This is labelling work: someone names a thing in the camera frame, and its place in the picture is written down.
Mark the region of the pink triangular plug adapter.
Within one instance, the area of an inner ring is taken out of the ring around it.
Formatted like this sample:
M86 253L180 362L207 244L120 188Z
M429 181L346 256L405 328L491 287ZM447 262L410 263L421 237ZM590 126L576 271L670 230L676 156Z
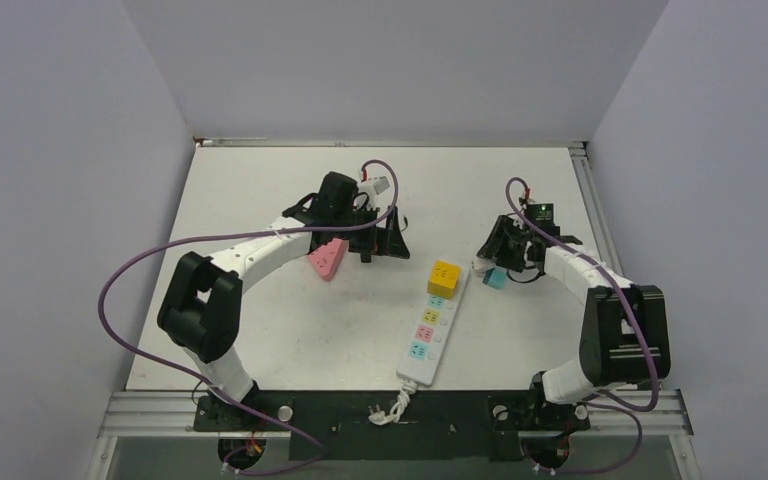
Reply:
M307 260L320 279L330 282L336 276L348 247L347 240L335 238L308 254Z

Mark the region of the white power strip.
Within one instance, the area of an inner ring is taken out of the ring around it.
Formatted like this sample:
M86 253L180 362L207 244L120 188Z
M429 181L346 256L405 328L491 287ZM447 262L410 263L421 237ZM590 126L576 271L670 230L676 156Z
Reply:
M396 368L400 380L411 380L422 387L433 384L469 281L469 272L459 267L461 274L452 300L426 292L418 319Z

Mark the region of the teal plug adapter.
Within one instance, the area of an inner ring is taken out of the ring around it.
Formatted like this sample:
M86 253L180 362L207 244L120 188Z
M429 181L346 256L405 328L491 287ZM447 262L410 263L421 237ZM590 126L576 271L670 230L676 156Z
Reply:
M507 282L507 273L504 269L491 268L482 276L482 283L492 289L501 290Z

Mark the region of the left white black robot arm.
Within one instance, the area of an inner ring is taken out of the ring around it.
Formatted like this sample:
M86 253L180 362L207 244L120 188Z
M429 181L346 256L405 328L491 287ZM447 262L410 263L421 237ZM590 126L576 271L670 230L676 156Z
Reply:
M394 189L384 176L355 180L329 172L318 191L285 209L265 234L211 255L189 252L179 259L158 326L191 357L208 386L226 394L218 414L230 428L247 429L258 415L258 403L249 396L256 382L234 348L243 295L284 264L335 239L363 263L375 256L409 259L397 206L377 205L381 194Z

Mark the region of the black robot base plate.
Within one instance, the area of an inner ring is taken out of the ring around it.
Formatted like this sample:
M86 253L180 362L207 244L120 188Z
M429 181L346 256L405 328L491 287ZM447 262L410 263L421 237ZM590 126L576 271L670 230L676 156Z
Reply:
M193 428L219 434L221 454L247 445L248 452L233 459L249 459L258 448L275 446L271 436L282 430L261 417L287 407L287 422L297 429L285 438L291 461L519 461L526 447L553 452L590 427L579 406L550 404L535 390L419 391L399 420L374 425L370 415L395 398L393 391L262 391L250 414L206 394L198 400Z

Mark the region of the yellow plug adapter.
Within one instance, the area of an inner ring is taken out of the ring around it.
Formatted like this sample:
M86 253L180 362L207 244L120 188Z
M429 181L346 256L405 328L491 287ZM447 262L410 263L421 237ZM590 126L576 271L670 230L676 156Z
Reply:
M452 300L455 297L461 274L458 265L436 260L428 276L426 292L429 295Z

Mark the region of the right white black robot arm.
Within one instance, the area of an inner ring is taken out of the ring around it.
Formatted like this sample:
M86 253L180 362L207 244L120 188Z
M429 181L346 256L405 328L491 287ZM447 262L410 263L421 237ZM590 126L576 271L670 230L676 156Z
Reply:
M584 307L577 353L535 377L541 390L524 403L533 425L549 428L564 416L565 404L616 387L656 383L670 373L662 290L628 280L577 237L561 234L553 204L528 204L498 216L474 268L486 278L532 270L537 279L560 282Z

